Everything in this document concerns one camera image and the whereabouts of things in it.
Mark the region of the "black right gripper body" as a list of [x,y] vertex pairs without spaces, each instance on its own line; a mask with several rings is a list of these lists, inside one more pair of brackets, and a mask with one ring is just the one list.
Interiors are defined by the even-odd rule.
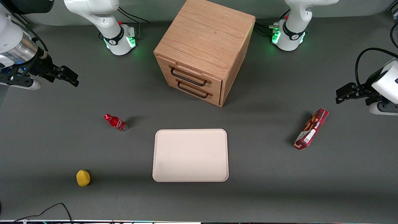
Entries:
[[63,80],[59,73],[59,67],[54,65],[50,56],[44,59],[34,57],[29,60],[29,74],[39,76],[53,83],[56,79]]

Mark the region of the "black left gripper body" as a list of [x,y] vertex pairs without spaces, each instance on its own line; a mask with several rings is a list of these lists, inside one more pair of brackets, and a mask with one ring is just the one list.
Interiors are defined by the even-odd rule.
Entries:
[[366,105],[382,102],[382,96],[372,87],[372,84],[377,80],[377,78],[380,77],[381,73],[382,69],[380,68],[371,74],[363,84],[360,84],[358,69],[356,68],[354,70],[355,79],[357,82],[355,87],[356,93],[352,96],[352,99],[367,98],[365,100]]

